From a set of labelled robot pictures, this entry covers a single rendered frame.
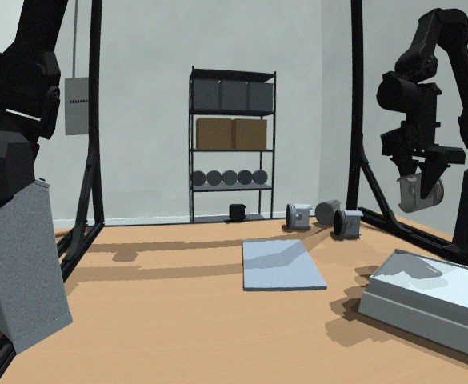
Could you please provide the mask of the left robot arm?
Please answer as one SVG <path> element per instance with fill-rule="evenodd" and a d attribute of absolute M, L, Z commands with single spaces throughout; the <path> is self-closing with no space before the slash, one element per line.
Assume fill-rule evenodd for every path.
<path fill-rule="evenodd" d="M 395 63 L 396 74 L 389 71 L 382 75 L 376 98 L 384 110 L 436 116 L 436 94 L 442 91 L 435 82 L 418 84 L 437 73 L 436 44 L 448 53 L 454 72 L 463 108 L 458 124 L 468 149 L 468 17 L 463 11 L 437 8 L 421 16 L 410 48 Z M 399 152 L 415 143 L 424 146 L 418 120 L 411 126 L 401 121 L 401 127 L 380 136 L 384 151 Z"/>

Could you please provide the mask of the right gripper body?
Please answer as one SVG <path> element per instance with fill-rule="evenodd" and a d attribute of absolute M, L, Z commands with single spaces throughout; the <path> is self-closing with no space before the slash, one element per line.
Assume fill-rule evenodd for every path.
<path fill-rule="evenodd" d="M 30 142 L 17 132 L 0 130 L 0 200 L 35 182 Z"/>

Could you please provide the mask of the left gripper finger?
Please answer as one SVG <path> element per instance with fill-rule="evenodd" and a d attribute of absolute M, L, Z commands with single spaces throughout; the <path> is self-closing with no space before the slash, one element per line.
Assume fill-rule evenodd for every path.
<path fill-rule="evenodd" d="M 441 177 L 446 168 L 451 165 L 431 164 L 425 162 L 417 162 L 417 164 L 422 172 L 420 199 L 426 199 L 437 180 Z"/>
<path fill-rule="evenodd" d="M 419 160 L 397 159 L 397 158 L 390 158 L 390 160 L 393 161 L 394 164 L 398 167 L 400 177 L 416 173 L 416 169 L 418 167 L 417 162 L 419 162 Z"/>

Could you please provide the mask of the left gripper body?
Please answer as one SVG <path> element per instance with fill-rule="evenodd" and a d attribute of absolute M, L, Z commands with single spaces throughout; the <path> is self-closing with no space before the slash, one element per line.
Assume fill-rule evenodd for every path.
<path fill-rule="evenodd" d="M 434 144 L 435 128 L 441 127 L 441 123 L 436 122 L 436 116 L 424 115 L 424 114 L 410 114 L 406 116 L 405 121 L 408 126 L 412 125 L 413 120 L 418 120 L 418 124 L 421 124 L 423 138 L 424 138 L 424 146 L 416 146 L 416 143 L 415 143 L 412 145 L 414 147 L 408 146 L 403 151 L 399 151 L 399 152 L 393 152 L 389 150 L 384 151 L 383 146 L 382 146 L 382 155 L 385 155 L 385 156 L 392 155 L 393 158 L 410 159 L 410 160 L 412 160 L 413 156 L 422 157 L 422 158 L 425 158 L 425 163 L 431 163 L 431 164 L 443 164 L 443 165 L 463 164 L 465 165 L 466 153 L 463 150 L 463 148 L 439 146 L 439 144 Z M 414 149 L 416 149 L 416 151 L 414 151 Z M 424 152 L 422 152 L 422 150 L 424 150 Z"/>

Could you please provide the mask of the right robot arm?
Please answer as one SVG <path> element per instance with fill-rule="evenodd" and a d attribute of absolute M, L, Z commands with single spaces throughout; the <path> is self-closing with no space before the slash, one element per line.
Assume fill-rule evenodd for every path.
<path fill-rule="evenodd" d="M 21 133 L 30 142 L 34 162 L 39 136 L 50 140 L 55 131 L 61 71 L 54 48 L 67 3 L 24 0 L 15 40 L 0 53 L 0 130 Z"/>

